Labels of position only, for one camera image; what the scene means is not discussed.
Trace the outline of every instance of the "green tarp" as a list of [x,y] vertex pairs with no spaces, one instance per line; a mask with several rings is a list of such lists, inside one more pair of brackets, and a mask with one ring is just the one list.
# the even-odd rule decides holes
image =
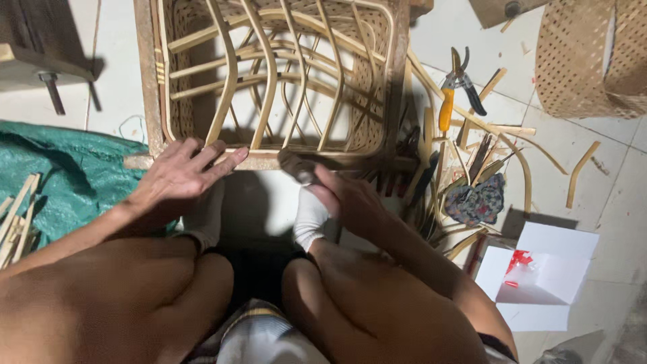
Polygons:
[[[139,142],[0,120],[0,203],[41,173],[33,224],[43,247],[124,199],[145,171],[125,169],[123,156],[147,152]],[[28,197],[18,214],[27,205]]]

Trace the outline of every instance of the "woven bamboo basket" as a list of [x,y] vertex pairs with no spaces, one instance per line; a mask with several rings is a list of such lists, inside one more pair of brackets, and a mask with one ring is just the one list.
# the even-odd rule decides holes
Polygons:
[[142,1],[158,87],[159,122],[149,125],[149,105],[146,115],[153,157],[187,137],[222,139],[227,153],[249,146],[246,169],[277,168],[282,148],[340,167],[395,157],[403,72],[393,70],[404,70],[406,5],[135,0],[136,9]]

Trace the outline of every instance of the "tiled floor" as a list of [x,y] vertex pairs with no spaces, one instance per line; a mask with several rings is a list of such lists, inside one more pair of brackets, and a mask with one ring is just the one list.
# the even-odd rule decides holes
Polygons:
[[[144,109],[132,0],[69,3],[86,55],[105,65],[94,85],[102,110],[98,111],[89,100],[87,85],[74,85],[60,88],[66,117],[55,116],[45,90],[33,90],[0,94],[0,119],[145,140],[145,129],[140,127]],[[537,128],[533,139],[567,171],[573,169],[593,141],[601,142],[594,156],[602,167],[585,165],[574,208],[569,210],[565,207],[569,176],[559,173],[539,150],[518,140],[531,166],[533,212],[575,221],[577,229],[599,233],[600,242],[588,280],[571,311],[569,330],[520,332],[514,336],[521,362],[526,364],[566,339],[603,329],[605,340],[592,361],[603,363],[640,284],[647,279],[647,193],[641,182],[647,177],[647,118],[564,120],[545,114],[533,84],[534,49],[542,14],[543,8],[526,13],[502,34],[501,25],[481,29],[468,0],[436,0],[435,9],[412,28],[411,42],[437,83],[450,69],[451,46],[461,54],[464,46],[470,47],[467,71],[478,89],[496,69],[506,67],[507,75],[484,103],[488,110],[485,120]],[[424,97],[418,100],[417,106],[422,109]],[[462,91],[457,92],[456,102],[469,107]],[[475,132],[470,134],[470,142],[477,140]],[[495,225],[497,229],[503,226],[510,206],[523,208],[523,174],[515,158],[510,160],[506,176],[505,210]],[[296,184],[277,171],[246,172],[234,177],[229,190],[231,196],[238,197],[225,201],[230,213],[226,230],[274,236],[289,231],[296,212]],[[241,221],[256,222],[258,226],[249,229]],[[453,236],[447,244],[459,239]],[[456,261],[460,264],[464,259],[465,255],[461,255]]]

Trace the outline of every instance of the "white sock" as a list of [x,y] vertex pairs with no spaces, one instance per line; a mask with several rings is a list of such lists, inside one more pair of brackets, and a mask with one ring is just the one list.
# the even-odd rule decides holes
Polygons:
[[314,239],[325,237],[323,226],[328,217],[328,210],[323,203],[307,188],[302,187],[299,190],[299,207],[294,219],[294,242],[307,253]]
[[225,196],[225,181],[219,180],[209,188],[198,201],[195,208],[182,217],[184,231],[179,235],[190,235],[200,243],[201,254],[220,241],[220,225]]

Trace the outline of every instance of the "finger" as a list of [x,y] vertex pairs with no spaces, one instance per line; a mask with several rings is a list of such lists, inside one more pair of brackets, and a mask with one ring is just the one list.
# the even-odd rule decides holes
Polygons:
[[312,192],[313,195],[315,195],[319,199],[319,201],[321,201],[321,203],[328,210],[328,214],[331,217],[339,217],[339,199],[337,199],[337,197],[333,194],[333,191],[319,185],[309,185],[307,188],[310,192]]
[[190,158],[197,149],[201,149],[204,145],[204,142],[198,138],[187,138],[180,147],[180,150],[177,152],[179,155],[183,155],[187,158]]
[[248,154],[249,149],[247,147],[238,148],[234,153],[231,153],[229,157],[225,158],[224,161],[209,168],[209,170],[204,174],[209,178],[209,182],[215,183],[218,179],[225,177],[229,172],[233,171],[237,165],[247,159]]
[[329,190],[333,191],[335,195],[341,195],[342,181],[337,175],[332,173],[323,165],[316,165],[316,167],[314,167],[314,174],[316,174],[323,185],[326,186]]
[[192,166],[192,168],[195,168],[198,171],[202,171],[206,167],[206,165],[211,163],[218,155],[221,155],[226,148],[227,144],[225,144],[225,142],[216,141],[215,143],[204,147],[204,149],[200,153],[198,153],[198,155],[191,159],[191,162],[189,162],[189,164]]
[[173,154],[176,154],[178,150],[180,150],[180,147],[182,146],[182,141],[173,141],[169,146],[166,147],[166,149],[157,157],[157,159],[160,158],[168,158],[172,156]]

